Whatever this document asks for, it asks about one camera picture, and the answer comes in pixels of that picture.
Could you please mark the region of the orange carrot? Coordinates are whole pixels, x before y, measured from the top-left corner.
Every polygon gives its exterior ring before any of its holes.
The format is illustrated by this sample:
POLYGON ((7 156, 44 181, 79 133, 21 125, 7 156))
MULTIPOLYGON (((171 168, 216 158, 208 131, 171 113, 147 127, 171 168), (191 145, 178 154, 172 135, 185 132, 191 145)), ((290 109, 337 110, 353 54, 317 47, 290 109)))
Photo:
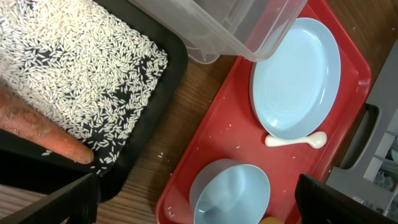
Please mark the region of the orange carrot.
POLYGON ((90 148, 4 86, 1 87, 1 129, 80 164, 89 164, 95 158, 90 148))

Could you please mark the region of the yellow plastic cup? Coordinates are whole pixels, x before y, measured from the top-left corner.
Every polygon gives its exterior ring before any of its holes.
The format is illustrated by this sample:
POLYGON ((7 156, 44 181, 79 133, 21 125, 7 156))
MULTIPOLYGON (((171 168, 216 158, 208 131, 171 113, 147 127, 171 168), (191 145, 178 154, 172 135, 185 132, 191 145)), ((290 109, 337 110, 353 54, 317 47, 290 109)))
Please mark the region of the yellow plastic cup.
POLYGON ((275 217, 266 217, 263 220, 261 220, 259 224, 283 224, 283 223, 275 217))

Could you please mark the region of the small light blue bowl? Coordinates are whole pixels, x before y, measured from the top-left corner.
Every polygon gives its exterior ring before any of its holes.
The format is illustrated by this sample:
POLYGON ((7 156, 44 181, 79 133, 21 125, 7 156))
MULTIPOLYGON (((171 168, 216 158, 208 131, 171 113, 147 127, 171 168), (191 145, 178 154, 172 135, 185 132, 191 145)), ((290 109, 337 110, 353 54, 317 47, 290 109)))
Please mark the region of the small light blue bowl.
POLYGON ((194 224, 258 224, 270 197, 270 181, 262 169, 219 159, 199 171, 189 203, 194 224))

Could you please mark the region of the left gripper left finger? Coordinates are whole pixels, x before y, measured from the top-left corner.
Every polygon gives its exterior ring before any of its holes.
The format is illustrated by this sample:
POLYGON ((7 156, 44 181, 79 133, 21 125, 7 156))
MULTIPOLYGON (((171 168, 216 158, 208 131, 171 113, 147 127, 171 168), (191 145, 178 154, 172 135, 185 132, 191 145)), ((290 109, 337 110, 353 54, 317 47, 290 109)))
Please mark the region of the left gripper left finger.
POLYGON ((1 219, 1 224, 95 223, 100 202, 96 175, 87 174, 35 203, 1 219))

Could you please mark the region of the large light blue plate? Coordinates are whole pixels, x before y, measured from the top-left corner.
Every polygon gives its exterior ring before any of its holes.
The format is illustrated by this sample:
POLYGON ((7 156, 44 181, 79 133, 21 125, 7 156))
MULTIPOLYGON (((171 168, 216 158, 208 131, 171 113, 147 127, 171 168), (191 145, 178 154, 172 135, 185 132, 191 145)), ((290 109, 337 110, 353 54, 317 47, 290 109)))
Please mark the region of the large light blue plate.
POLYGON ((273 55, 253 65, 252 108, 272 136, 305 137, 331 111, 340 78, 340 50, 329 28, 316 19, 298 18, 273 55))

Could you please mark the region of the white plastic spoon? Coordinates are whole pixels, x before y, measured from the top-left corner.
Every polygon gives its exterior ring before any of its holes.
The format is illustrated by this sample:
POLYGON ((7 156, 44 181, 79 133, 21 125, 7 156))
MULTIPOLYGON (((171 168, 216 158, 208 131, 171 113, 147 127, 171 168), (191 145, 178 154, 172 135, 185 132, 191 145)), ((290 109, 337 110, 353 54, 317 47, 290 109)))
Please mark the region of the white plastic spoon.
POLYGON ((317 131, 311 135, 294 140, 279 139, 272 135, 267 135, 265 137, 264 144, 267 147, 288 146, 292 144, 308 144, 314 149, 319 149, 326 144, 326 141, 327 141, 326 133, 323 131, 317 131))

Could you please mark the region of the white rice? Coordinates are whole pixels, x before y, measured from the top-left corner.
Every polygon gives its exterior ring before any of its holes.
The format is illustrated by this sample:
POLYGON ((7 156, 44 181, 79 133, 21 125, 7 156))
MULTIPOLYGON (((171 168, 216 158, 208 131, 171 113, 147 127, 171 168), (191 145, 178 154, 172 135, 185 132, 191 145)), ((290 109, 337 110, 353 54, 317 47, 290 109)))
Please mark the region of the white rice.
POLYGON ((121 157, 167 65, 94 1, 1 2, 1 84, 91 148, 94 173, 121 157))

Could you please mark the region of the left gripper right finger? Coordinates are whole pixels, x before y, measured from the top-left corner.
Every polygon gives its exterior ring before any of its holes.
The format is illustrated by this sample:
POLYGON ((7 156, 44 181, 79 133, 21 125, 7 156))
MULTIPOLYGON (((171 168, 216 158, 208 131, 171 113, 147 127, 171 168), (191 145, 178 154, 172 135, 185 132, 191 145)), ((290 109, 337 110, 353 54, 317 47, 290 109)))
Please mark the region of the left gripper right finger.
POLYGON ((397 224, 307 174, 300 174, 295 200, 303 224, 397 224))

